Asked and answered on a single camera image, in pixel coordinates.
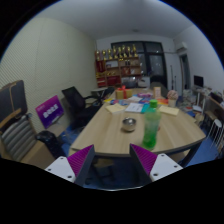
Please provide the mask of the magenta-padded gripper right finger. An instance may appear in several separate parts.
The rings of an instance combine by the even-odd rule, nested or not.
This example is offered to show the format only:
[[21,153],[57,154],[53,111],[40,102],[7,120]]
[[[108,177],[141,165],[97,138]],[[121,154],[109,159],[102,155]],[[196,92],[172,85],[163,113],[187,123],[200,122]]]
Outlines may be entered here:
[[129,153],[138,171],[140,180],[145,185],[182,169],[178,163],[164,153],[154,154],[134,144],[130,145]]

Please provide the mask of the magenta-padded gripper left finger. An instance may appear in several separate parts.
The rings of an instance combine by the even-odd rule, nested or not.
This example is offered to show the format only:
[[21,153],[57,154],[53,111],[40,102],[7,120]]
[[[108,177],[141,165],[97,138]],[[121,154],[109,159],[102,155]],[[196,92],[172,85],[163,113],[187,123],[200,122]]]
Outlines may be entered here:
[[69,157],[58,157],[46,168],[46,171],[76,185],[83,186],[94,156],[94,146],[90,145]]

